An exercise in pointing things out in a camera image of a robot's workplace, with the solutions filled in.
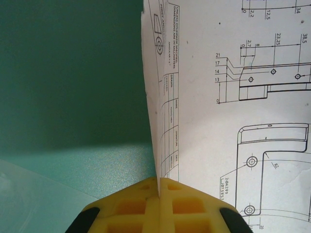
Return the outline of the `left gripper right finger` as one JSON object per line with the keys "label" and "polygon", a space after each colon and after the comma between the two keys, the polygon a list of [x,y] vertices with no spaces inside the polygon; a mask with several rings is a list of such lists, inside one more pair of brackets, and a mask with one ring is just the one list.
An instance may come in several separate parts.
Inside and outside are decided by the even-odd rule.
{"label": "left gripper right finger", "polygon": [[160,179],[159,233],[252,233],[236,208],[169,178]]}

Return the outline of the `green paper folder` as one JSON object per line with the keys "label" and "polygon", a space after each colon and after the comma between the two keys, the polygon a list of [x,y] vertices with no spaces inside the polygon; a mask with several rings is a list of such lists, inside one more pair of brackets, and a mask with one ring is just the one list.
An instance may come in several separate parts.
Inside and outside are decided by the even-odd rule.
{"label": "green paper folder", "polygon": [[155,176],[143,0],[0,0],[0,159],[97,199]]}

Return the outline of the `printed paper sheets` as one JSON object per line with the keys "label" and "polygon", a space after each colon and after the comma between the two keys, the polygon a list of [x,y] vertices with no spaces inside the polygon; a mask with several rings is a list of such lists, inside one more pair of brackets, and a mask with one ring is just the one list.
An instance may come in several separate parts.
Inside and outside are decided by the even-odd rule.
{"label": "printed paper sheets", "polygon": [[0,159],[0,233],[65,233],[96,198]]}

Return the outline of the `drawing sheet with red marks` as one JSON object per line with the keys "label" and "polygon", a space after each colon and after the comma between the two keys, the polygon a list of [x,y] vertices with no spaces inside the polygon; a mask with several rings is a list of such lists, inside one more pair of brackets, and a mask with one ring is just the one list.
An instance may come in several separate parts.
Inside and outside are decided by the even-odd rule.
{"label": "drawing sheet with red marks", "polygon": [[143,0],[155,168],[253,233],[311,233],[311,0]]}

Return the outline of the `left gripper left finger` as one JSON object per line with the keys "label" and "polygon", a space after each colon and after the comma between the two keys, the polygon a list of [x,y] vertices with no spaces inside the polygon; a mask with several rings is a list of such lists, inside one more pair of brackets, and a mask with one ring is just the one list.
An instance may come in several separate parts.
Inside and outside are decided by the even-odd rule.
{"label": "left gripper left finger", "polygon": [[88,204],[65,233],[159,233],[157,179],[147,178]]}

